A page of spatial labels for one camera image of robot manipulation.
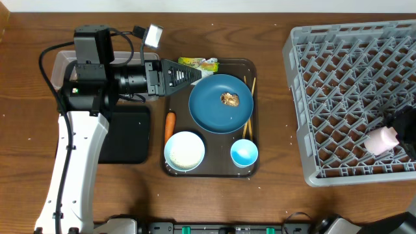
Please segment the dark blue plate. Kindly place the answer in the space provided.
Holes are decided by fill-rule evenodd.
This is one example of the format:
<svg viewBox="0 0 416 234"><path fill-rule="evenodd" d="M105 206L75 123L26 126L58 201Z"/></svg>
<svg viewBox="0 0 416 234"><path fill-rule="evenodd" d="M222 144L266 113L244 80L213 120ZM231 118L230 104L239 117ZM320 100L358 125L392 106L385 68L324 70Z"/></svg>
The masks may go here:
<svg viewBox="0 0 416 234"><path fill-rule="evenodd" d="M221 95L237 95L239 105L222 103ZM216 134L228 134L244 127L254 111L251 90L240 79L226 74L202 79L191 91L188 108L192 119L202 129Z"/></svg>

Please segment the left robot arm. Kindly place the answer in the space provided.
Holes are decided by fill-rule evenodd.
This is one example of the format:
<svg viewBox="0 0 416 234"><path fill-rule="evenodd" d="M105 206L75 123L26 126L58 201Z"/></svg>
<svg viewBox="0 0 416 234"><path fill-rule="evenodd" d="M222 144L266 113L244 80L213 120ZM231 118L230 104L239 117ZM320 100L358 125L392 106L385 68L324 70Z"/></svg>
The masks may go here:
<svg viewBox="0 0 416 234"><path fill-rule="evenodd" d="M52 88L59 111L59 140L47 199L35 233L141 233L134 218L118 216L96 226L92 202L99 155L120 98L169 96L202 78L200 70L171 60L114 62L108 25L76 28L60 88Z"/></svg>

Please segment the blue small cup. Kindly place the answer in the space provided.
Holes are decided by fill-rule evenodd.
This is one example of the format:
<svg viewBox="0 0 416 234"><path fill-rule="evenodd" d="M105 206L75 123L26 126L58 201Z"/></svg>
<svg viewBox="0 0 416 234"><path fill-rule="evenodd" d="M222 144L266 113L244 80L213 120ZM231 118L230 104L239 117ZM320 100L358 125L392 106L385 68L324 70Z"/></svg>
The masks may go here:
<svg viewBox="0 0 416 234"><path fill-rule="evenodd" d="M246 168L257 161L259 152L251 140L240 139L232 144L230 156L235 166Z"/></svg>

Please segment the yellow green snack wrapper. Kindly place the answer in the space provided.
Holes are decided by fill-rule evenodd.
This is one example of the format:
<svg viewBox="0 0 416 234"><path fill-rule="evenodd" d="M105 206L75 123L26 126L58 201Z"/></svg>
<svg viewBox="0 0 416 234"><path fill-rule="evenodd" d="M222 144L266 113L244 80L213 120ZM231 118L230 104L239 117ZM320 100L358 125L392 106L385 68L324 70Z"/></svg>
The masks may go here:
<svg viewBox="0 0 416 234"><path fill-rule="evenodd" d="M188 57L179 57L178 63L182 65L195 68L197 70L203 70L208 72L217 72L219 67L219 62L217 58L188 58Z"/></svg>

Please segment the pink small cup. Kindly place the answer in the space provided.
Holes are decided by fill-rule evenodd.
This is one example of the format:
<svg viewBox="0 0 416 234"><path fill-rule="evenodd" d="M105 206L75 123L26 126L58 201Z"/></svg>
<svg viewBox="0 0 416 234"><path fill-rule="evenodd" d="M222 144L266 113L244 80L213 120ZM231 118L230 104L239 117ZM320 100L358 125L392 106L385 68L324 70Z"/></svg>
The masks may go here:
<svg viewBox="0 0 416 234"><path fill-rule="evenodd" d="M364 146L371 154L380 155L399 145L397 135L398 133L393 127L381 127L367 135L368 138L364 141Z"/></svg>

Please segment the brown food scrap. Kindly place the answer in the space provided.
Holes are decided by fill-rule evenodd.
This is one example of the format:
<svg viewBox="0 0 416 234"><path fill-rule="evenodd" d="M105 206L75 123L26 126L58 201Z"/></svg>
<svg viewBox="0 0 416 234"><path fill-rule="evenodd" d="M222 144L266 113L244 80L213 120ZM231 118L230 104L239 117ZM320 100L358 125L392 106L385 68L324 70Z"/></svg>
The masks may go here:
<svg viewBox="0 0 416 234"><path fill-rule="evenodd" d="M230 106L230 107L238 107L240 104L239 96L237 94L231 94L229 92L224 92L220 96L221 102L224 105Z"/></svg>

